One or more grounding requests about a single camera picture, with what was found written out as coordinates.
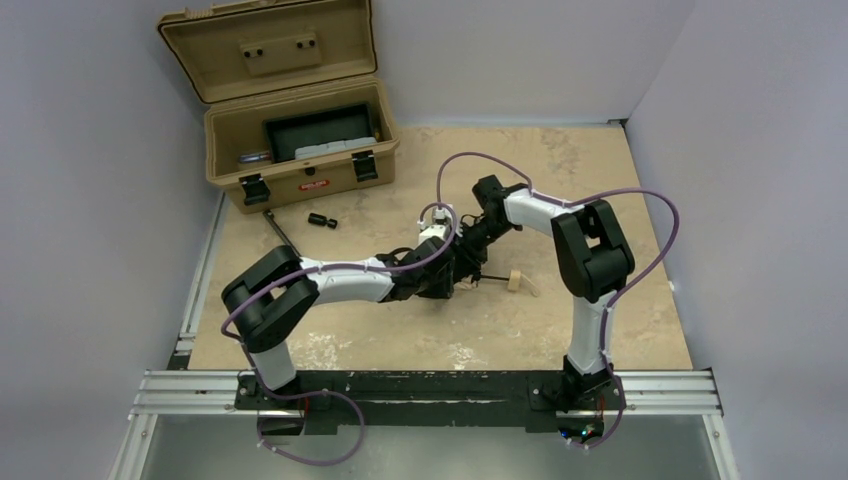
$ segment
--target toolbox latch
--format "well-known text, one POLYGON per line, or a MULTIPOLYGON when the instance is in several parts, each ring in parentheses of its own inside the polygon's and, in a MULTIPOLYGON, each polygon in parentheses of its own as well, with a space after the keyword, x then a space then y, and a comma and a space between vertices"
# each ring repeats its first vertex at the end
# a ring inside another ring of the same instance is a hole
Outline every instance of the toolbox latch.
POLYGON ((374 160, 374 152, 367 150, 353 154, 353 171, 356 173, 356 181, 377 179, 377 162, 374 160))
POLYGON ((244 204, 247 206, 267 202, 271 198, 271 190, 265 185, 262 175, 248 175, 241 177, 241 188, 244 189, 244 204))

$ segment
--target white backdrop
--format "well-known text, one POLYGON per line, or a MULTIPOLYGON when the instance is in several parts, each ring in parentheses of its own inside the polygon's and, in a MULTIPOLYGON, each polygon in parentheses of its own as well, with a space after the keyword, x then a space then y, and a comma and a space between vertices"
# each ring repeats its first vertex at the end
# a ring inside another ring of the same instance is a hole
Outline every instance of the white backdrop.
POLYGON ((742 478, 848 478, 846 85, 848 2, 702 1, 627 124, 742 478))
POLYGON ((217 197, 153 27, 172 2, 47 3, 0 4, 0 477, 92 480, 174 347, 217 197))
POLYGON ((627 118, 695 0, 373 0, 401 123, 627 118))

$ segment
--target open toolbox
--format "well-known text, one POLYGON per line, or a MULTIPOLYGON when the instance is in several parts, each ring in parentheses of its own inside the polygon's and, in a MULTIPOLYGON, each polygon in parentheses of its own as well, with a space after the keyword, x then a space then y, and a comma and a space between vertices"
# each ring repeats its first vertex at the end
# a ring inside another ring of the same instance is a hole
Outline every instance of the open toolbox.
POLYGON ((158 29, 210 106, 206 178, 241 212, 394 180, 370 0, 186 9, 158 29))

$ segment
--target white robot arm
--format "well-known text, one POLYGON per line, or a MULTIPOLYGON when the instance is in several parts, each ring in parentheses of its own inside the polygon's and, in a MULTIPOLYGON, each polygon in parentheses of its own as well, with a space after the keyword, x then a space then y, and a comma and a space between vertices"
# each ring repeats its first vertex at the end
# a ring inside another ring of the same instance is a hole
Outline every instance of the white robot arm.
MULTIPOLYGON (((577 207, 557 205, 534 197, 526 185, 503 187, 493 175, 480 179, 472 192, 483 214, 473 225, 462 224, 444 253, 428 264, 400 273, 374 270, 411 265, 438 250, 450 229, 444 212, 434 215, 432 225, 422 226, 416 248, 398 249, 407 250, 402 258, 395 251, 353 262, 362 265, 362 271, 303 275, 289 282, 278 297, 266 294, 246 308, 234 323, 266 384, 275 390, 296 376, 285 339, 312 306, 349 300, 390 302, 412 295, 450 298, 456 282, 480 278, 491 243, 523 227, 553 238, 560 276, 574 295, 572 340, 563 365, 564 389, 570 393, 564 395, 579 396, 609 382, 600 342, 610 344, 613 312, 607 312, 603 337, 601 315, 635 267, 610 205, 601 200, 577 207), (589 246, 587 238, 598 239, 598 244, 589 246)), ((332 263, 278 247, 227 286, 222 298, 233 312, 284 275, 332 263)))

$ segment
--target red label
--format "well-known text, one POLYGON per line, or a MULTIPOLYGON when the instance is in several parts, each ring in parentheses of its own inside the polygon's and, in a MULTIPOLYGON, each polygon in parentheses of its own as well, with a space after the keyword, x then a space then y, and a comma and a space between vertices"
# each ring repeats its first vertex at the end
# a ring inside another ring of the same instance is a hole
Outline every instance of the red label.
POLYGON ((305 192, 307 190, 315 190, 316 188, 326 187, 330 184, 329 180, 318 180, 317 182, 304 183, 297 187, 298 190, 305 192))

